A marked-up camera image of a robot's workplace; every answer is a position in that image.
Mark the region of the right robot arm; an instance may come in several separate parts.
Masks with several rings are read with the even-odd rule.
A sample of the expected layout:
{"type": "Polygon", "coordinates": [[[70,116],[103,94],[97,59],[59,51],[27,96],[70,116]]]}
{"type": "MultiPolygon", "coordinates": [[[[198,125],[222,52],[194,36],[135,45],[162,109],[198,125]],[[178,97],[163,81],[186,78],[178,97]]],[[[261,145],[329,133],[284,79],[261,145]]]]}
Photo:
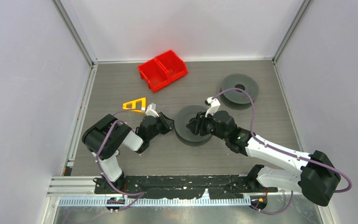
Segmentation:
{"type": "Polygon", "coordinates": [[[247,179],[252,191],[276,187],[300,192],[309,201],[326,207],[337,186],[341,175],[329,157],[321,152],[305,153],[292,150],[237,126],[227,111],[218,111],[214,115],[199,112],[186,125],[194,135],[212,135],[225,142],[233,152],[258,158],[276,166],[272,169],[264,165],[254,166],[247,179]]]}

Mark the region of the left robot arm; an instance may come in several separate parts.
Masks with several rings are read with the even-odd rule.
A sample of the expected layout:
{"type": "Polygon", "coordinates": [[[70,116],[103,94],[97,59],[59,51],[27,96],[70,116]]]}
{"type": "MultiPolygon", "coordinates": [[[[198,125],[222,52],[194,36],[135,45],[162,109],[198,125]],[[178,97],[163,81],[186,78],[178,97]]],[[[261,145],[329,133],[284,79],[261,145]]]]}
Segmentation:
{"type": "Polygon", "coordinates": [[[122,145],[141,154],[158,135],[164,135],[174,129],[174,120],[163,113],[156,117],[146,115],[139,126],[133,130],[114,115],[108,114],[82,136],[82,143],[93,154],[96,163],[102,169],[106,187],[113,193],[124,189],[124,172],[120,168],[116,151],[122,145]]]}

